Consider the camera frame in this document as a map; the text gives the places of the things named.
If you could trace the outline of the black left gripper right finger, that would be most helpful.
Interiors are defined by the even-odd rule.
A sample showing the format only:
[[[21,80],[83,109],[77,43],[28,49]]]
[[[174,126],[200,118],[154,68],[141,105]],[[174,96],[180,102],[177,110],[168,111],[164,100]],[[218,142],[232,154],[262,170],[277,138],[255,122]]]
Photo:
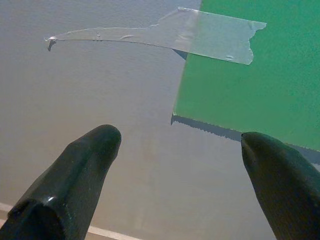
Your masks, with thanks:
[[[259,132],[241,135],[244,167],[278,240],[320,238],[320,172],[296,149]]]

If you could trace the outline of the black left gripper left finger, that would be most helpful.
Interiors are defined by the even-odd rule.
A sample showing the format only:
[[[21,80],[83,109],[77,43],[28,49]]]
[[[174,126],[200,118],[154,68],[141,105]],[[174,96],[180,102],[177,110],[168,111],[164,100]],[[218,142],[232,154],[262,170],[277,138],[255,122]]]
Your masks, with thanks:
[[[9,211],[1,239],[83,240],[121,140],[103,124],[71,142]]]

